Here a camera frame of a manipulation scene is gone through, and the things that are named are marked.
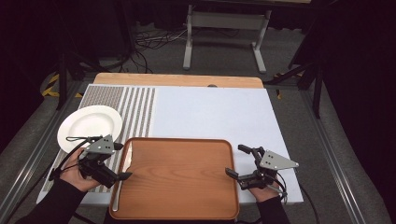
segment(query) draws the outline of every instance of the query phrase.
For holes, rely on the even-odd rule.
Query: wooden tray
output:
[[[123,181],[115,219],[234,219],[239,212],[233,151],[225,140],[132,138],[133,172]]]

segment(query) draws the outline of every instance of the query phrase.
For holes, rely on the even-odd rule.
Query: white metal stand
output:
[[[265,15],[241,15],[228,13],[212,13],[212,12],[197,12],[192,10],[192,5],[189,5],[189,12],[187,15],[187,43],[186,51],[184,53],[183,69],[189,70],[191,67],[192,54],[192,27],[211,27],[211,28],[229,28],[241,30],[258,30],[259,35],[257,41],[252,42],[254,56],[260,73],[265,73],[265,65],[262,60],[260,48],[265,31],[270,20],[271,10],[267,10]]]

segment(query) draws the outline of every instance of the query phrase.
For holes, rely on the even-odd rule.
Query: hand-held gripper device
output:
[[[264,189],[268,187],[278,191],[283,197],[287,195],[286,188],[276,179],[277,171],[298,167],[297,162],[284,158],[275,152],[264,150],[262,147],[252,148],[238,145],[238,149],[247,154],[253,154],[254,163],[257,167],[257,170],[253,171],[251,175],[239,175],[236,171],[225,168],[225,173],[235,179],[241,189]],[[282,188],[281,191],[272,186],[274,182]]]
[[[86,143],[88,145],[78,156],[78,169],[81,174],[85,176],[90,176],[107,188],[111,188],[116,181],[126,180],[131,176],[132,173],[120,173],[115,174],[112,170],[106,167],[104,161],[114,154],[115,150],[121,150],[123,144],[114,143],[112,136],[109,134],[106,137],[95,136],[95,137],[67,137],[68,141],[82,140],[67,156],[62,160],[56,169],[52,169],[49,175],[49,181],[54,178],[59,178],[61,173],[70,167],[65,167],[64,163],[69,159],[69,157],[80,147],[84,146]]]

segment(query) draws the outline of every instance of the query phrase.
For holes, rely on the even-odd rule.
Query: gray striped fabric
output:
[[[122,129],[116,140],[125,143],[132,137],[148,137],[152,122],[155,98],[158,90],[151,87],[95,85],[88,86],[78,109],[89,105],[107,105],[117,110],[122,117]],[[122,150],[117,151],[106,160],[106,166],[117,172],[120,165]],[[59,150],[53,167],[58,167],[67,154]],[[46,181],[41,191],[49,191],[51,181]],[[110,189],[100,186],[91,192],[110,192]]]

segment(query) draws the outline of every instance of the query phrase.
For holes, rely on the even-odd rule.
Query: hand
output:
[[[94,179],[85,179],[78,169],[78,155],[83,151],[84,148],[79,148],[73,155],[70,156],[69,160],[65,163],[65,170],[61,173],[61,179],[73,185],[82,192],[86,192],[89,189],[96,188],[100,185]]]
[[[274,182],[272,186],[274,188],[279,189],[279,185],[276,182]],[[253,196],[256,198],[256,201],[258,203],[262,203],[264,201],[267,201],[268,199],[272,199],[279,196],[278,192],[268,187],[264,189],[259,189],[259,188],[249,189],[249,191],[251,194],[253,194]]]

